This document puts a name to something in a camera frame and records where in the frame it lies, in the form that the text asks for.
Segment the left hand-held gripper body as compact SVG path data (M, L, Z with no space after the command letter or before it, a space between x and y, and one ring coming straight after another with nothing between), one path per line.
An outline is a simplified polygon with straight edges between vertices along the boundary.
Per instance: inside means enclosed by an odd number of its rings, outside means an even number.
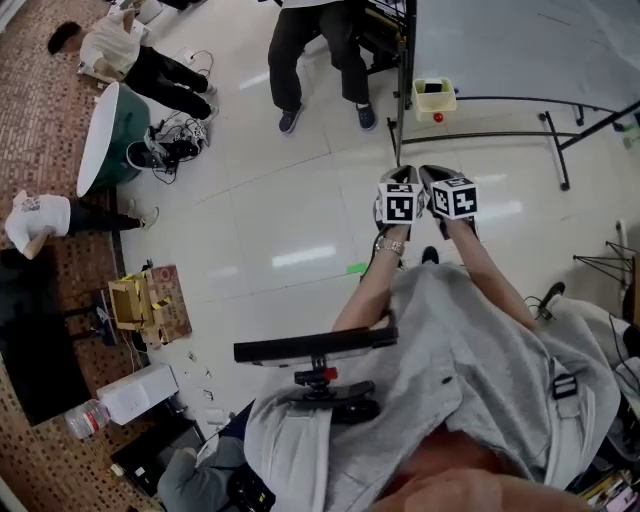
M377 197L373 206L377 237L384 236L391 228L408 228L406 240L411 240L411 228L422 216L426 206L425 186L418 171L403 165L386 172L377 185Z

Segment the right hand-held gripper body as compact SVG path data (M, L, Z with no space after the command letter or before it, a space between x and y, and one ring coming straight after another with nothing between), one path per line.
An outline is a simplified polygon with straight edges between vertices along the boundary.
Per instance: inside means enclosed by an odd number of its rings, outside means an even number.
M476 184L458 171L437 165L423 165L418 174L427 193L427 209L437 220L443 239L450 239L446 220L461 220L478 236Z

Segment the yellow plastic bin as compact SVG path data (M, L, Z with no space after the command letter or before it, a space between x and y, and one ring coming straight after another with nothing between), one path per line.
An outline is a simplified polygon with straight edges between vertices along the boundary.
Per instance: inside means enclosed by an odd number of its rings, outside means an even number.
M439 94L423 94L426 79L442 79L446 84L446 91ZM457 109L455 88L446 77L414 79L412 82L412 105L416 120L419 122L433 120L435 112L440 112L444 116L445 113Z

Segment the person's right forearm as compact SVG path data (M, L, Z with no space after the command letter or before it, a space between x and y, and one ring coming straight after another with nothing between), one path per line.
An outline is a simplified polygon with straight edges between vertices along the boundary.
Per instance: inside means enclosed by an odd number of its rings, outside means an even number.
M470 279L498 309L530 331L536 321L524 299L494 263L470 225L463 220L445 220L447 232L466 267Z

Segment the person's left forearm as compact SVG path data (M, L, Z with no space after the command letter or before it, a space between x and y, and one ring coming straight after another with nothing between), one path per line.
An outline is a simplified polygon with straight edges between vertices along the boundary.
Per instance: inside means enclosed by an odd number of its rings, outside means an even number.
M407 227L396 226L384 236L406 242L407 232ZM400 259L389 251L374 253L367 272L337 317L333 331L370 328L382 319Z

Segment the open cardboard box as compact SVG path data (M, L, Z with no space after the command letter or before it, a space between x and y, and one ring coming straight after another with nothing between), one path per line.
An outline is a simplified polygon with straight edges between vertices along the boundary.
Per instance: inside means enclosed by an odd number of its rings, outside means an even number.
M191 334L175 265L109 281L108 290L116 327L137 332L148 348L158 349Z

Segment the white rectangular appliance box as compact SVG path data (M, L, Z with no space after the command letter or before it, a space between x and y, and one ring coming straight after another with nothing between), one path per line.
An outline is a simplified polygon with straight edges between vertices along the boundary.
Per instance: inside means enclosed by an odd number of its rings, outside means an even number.
M112 422L125 425L171 398L179 388L171 367L154 364L97 390Z

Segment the black tripod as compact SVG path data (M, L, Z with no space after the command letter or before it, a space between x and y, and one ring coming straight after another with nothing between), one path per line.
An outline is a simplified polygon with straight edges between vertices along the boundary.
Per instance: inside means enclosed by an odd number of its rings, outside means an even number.
M574 255L573 261L612 278L622 290L626 290L635 282L636 267L640 262L640 250L611 241L606 241L605 247L612 251L611 255Z

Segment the black equipment cart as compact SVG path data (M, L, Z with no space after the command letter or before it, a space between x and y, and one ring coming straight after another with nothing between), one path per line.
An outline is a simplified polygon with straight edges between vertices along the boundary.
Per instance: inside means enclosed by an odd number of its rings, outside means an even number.
M399 69L413 75L417 0L356 0L356 39L372 55L369 75Z

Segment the person's grey shirt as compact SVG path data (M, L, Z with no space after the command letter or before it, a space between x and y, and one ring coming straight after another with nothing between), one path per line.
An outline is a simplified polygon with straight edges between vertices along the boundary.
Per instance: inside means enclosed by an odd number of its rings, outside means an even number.
M375 383L380 414L332 425L287 403L293 373L273 370L248 421L249 465L281 512L367 512L442 427L518 476L566 487L600 448L620 391L600 346L611 333L605 313L562 297L551 307L551 321L530 331L459 266L402 272L391 297L398 342L337 365L342 385ZM576 377L576 396L552 397L559 373Z

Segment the green table base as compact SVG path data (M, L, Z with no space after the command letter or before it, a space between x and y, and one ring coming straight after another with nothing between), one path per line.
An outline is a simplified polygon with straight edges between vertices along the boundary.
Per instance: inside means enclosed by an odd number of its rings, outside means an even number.
M141 142L150 125L150 111L144 99L124 84L118 84L111 134L104 136L107 152L98 173L102 188L125 184L138 176L140 170L129 163L127 148Z

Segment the white round table top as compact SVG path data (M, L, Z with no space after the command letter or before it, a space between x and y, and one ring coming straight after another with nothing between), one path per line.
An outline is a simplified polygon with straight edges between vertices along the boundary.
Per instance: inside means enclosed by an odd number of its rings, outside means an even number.
M90 191L106 158L113 134L119 92L120 84L111 83L95 104L78 173L78 197L84 197Z

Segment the clear plastic water bottle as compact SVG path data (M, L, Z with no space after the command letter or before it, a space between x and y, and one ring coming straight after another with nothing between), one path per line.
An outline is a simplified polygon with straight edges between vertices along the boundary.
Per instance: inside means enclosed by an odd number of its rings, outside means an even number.
M79 440L104 429L110 422L108 409L97 399L90 399L63 414L66 425Z

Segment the black flat screen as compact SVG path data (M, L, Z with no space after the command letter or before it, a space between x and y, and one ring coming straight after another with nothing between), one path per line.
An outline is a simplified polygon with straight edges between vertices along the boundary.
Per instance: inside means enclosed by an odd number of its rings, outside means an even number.
M37 426L91 399L60 304L55 252L0 250L0 355Z

